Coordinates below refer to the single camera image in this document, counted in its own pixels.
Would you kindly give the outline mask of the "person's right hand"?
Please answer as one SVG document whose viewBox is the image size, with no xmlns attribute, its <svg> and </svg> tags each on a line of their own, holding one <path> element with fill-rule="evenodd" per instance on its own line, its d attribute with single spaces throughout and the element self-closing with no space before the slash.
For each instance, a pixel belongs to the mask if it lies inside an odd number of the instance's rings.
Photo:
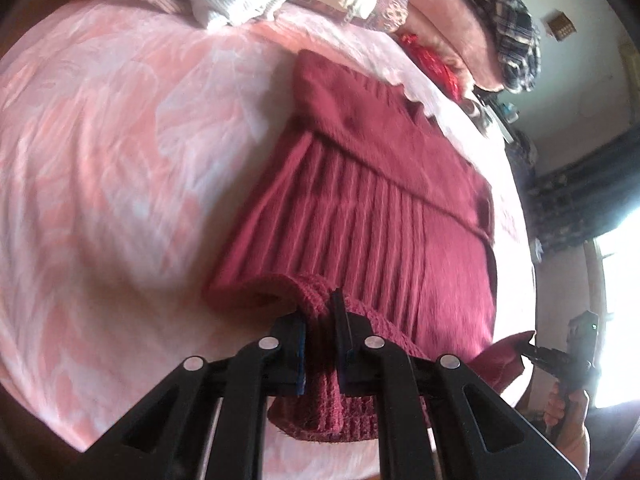
<svg viewBox="0 0 640 480">
<path fill-rule="evenodd" d="M 559 382 L 553 385 L 544 409 L 544 423 L 557 446 L 569 446 L 585 437 L 589 403 L 586 390 L 568 393 Z"/>
</svg>

